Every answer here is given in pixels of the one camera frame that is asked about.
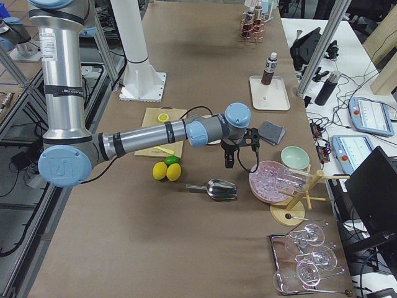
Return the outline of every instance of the metal scoop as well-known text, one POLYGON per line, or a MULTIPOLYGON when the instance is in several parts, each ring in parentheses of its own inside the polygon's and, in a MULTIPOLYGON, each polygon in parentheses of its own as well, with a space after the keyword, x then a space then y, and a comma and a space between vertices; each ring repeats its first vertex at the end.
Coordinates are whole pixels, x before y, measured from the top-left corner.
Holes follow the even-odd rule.
POLYGON ((234 183, 211 179, 207 186, 186 184, 186 188, 206 191, 214 201, 235 201, 237 200, 237 187, 234 183))

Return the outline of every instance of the white table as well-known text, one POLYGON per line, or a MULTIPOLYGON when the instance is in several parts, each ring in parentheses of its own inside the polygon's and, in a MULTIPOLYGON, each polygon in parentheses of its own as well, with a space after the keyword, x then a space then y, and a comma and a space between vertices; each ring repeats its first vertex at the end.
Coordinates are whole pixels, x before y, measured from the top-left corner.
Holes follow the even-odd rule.
MULTIPOLYGON (((285 36, 287 38, 288 46, 291 47, 293 41, 296 39, 297 30, 300 29, 303 31, 302 36, 311 32, 313 29, 320 27, 321 32, 326 26, 326 20, 304 20, 304 19, 282 19, 282 24, 285 31, 285 36)), ((323 71, 334 71, 339 70, 345 75, 349 77, 360 76, 358 78, 354 78, 355 82, 358 84, 362 84, 364 81, 371 78, 373 75, 377 74, 374 65, 371 63, 370 57, 368 57, 367 52, 362 47, 361 43, 359 42, 357 36, 354 34, 354 31, 351 29, 350 25, 346 21, 342 21, 335 33, 333 40, 337 40, 337 44, 339 45, 339 57, 336 62, 331 60, 327 60, 323 58, 321 60, 321 72, 323 71), (365 73, 366 69, 367 75, 365 78, 362 75, 365 73)), ((392 95, 389 96, 376 96, 372 93, 370 89, 371 83, 376 79, 377 75, 370 79, 360 90, 358 90, 354 96, 362 96, 369 99, 373 99, 376 101, 383 101, 386 104, 391 105, 392 107, 397 108, 397 103, 392 95)), ((339 84, 344 84, 347 82, 346 78, 341 78, 339 80, 339 84)), ((337 99, 336 94, 339 92, 338 88, 336 88, 333 94, 328 99, 328 102, 324 106, 318 106, 314 104, 314 99, 316 98, 317 93, 319 93, 323 83, 315 83, 312 81, 309 85, 309 88, 305 95, 310 96, 312 98, 312 104, 310 104, 306 111, 308 113, 308 117, 310 118, 317 118, 320 117, 320 114, 323 117, 332 118, 332 109, 333 107, 337 106, 337 99)), ((348 91, 353 91, 357 89, 357 85, 355 85, 352 80, 349 80, 347 84, 344 84, 340 87, 341 91, 339 92, 339 96, 345 95, 348 91)), ((391 119, 395 117, 395 111, 393 109, 389 110, 389 115, 391 119)), ((353 127, 349 111, 347 109, 340 109, 338 114, 342 120, 343 125, 352 127, 351 129, 346 129, 344 127, 339 127, 336 125, 331 125, 327 128, 327 134, 323 135, 323 138, 328 138, 331 141, 331 137, 333 135, 354 135, 354 134, 363 134, 362 132, 356 131, 353 127)), ((381 141, 374 136, 368 135, 373 146, 380 145, 382 149, 388 156, 395 156, 397 155, 397 146, 390 145, 384 141, 381 141)), ((389 142, 397 143, 397 134, 392 137, 382 137, 389 142)), ((330 155, 331 162, 324 164, 324 171, 327 176, 333 174, 341 174, 342 168, 339 165, 339 162, 336 160, 336 156, 334 153, 330 155)))

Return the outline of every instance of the green bowl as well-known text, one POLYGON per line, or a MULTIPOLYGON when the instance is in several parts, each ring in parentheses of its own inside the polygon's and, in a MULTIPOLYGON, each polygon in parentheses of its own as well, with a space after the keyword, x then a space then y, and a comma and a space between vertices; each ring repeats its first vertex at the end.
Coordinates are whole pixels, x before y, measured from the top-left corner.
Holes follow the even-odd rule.
POLYGON ((281 161, 293 169, 306 169, 310 162, 306 151, 296 146, 285 147, 281 151, 281 161))

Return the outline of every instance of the table surface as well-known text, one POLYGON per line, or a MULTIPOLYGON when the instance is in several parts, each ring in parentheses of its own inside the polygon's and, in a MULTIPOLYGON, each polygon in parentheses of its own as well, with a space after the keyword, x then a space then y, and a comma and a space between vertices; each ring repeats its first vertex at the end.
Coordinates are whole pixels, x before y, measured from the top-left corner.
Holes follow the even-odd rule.
MULTIPOLYGON (((303 33, 301 37, 305 34, 311 32, 317 27, 321 28, 321 33, 323 32, 327 21, 326 20, 301 20, 301 19, 282 19, 283 28, 285 31, 285 36, 287 38, 288 46, 291 47, 293 41, 296 39, 297 30, 301 29, 303 33)), ((332 40, 337 40, 337 44, 339 45, 338 58, 337 61, 333 62, 331 60, 327 60, 323 58, 321 60, 321 72, 323 71, 334 71, 339 70, 344 73, 346 76, 354 78, 354 81, 357 84, 362 84, 366 82, 361 89, 359 89, 354 96, 366 97, 369 99, 373 99, 375 101, 382 101, 386 104, 390 105, 393 108, 397 108, 396 100, 392 95, 388 96, 376 96, 372 93, 370 89, 370 85, 377 78, 377 70, 371 62, 370 57, 367 55, 367 52, 362 47, 360 41, 357 36, 354 34, 354 31, 350 27, 347 21, 342 21, 339 24, 338 29, 334 35, 332 40)), ((343 98, 346 93, 349 91, 354 91, 357 89, 357 85, 351 80, 347 78, 341 78, 339 80, 339 89, 336 88, 334 92, 329 97, 327 103, 324 106, 318 106, 314 104, 314 100, 316 95, 319 93, 321 87, 323 86, 322 82, 311 82, 309 88, 306 92, 307 96, 312 97, 312 103, 307 108, 308 117, 310 118, 318 118, 318 117, 329 117, 332 118, 333 115, 333 107, 338 106, 341 102, 337 100, 336 96, 341 97, 341 99, 349 99, 349 97, 343 98)), ((397 112, 393 110, 391 107, 388 107, 388 112, 391 119, 394 119, 397 116, 397 112)), ((373 135, 369 135, 367 133, 358 132, 352 125, 352 121, 350 119, 349 111, 347 109, 340 109, 338 114, 340 115, 342 124, 345 126, 350 126, 352 129, 347 129, 345 127, 330 125, 327 128, 327 133, 324 134, 325 138, 331 139, 333 135, 368 135, 373 146, 381 146, 382 149, 386 152, 388 156, 397 155, 396 145, 387 143, 393 142, 397 143, 397 135, 395 134, 392 137, 381 137, 380 140, 373 135)), ((324 172, 326 175, 330 176, 333 174, 341 174, 342 168, 340 167, 339 162, 336 159, 334 153, 331 155, 331 162, 326 163, 324 165, 324 172)))
MULTIPOLYGON (((188 109, 206 105, 221 112, 231 102, 252 107, 249 77, 263 72, 271 52, 279 54, 277 74, 285 81, 291 109, 252 109, 251 127, 265 120, 284 125, 280 145, 261 142, 260 159, 280 161, 288 145, 304 148, 318 169, 304 103, 293 95, 298 84, 278 12, 267 24, 264 43, 238 39, 244 6, 154 2, 143 20, 151 64, 167 72, 160 104, 110 98, 98 131, 140 127, 146 107, 188 109)), ((251 149, 241 152, 246 166, 251 149)), ((269 205, 249 189, 239 165, 224 169, 219 146, 192 148, 182 154, 182 176, 155 181, 156 158, 129 154, 93 183, 75 187, 52 238, 29 297, 277 297, 269 235, 287 233, 270 215, 269 205), (212 201, 190 193, 184 184, 219 178, 237 184, 239 199, 212 201)), ((98 175, 106 165, 93 171, 98 175)), ((313 195, 326 196, 319 184, 313 195)), ((329 202, 314 202, 307 216, 325 219, 328 240, 347 268, 329 202)), ((351 288, 349 273, 322 283, 323 289, 351 288)))

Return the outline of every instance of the pink bowl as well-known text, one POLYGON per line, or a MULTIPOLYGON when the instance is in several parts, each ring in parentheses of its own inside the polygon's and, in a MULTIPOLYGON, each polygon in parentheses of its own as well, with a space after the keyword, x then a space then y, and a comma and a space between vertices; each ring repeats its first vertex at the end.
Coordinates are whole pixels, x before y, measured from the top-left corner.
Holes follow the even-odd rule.
POLYGON ((258 170, 255 173, 249 174, 249 187, 252 193, 262 202, 274 204, 288 199, 288 196, 281 194, 278 190, 283 190, 290 194, 293 193, 287 189, 276 189, 275 177, 277 170, 283 168, 284 165, 272 160, 261 161, 258 170))

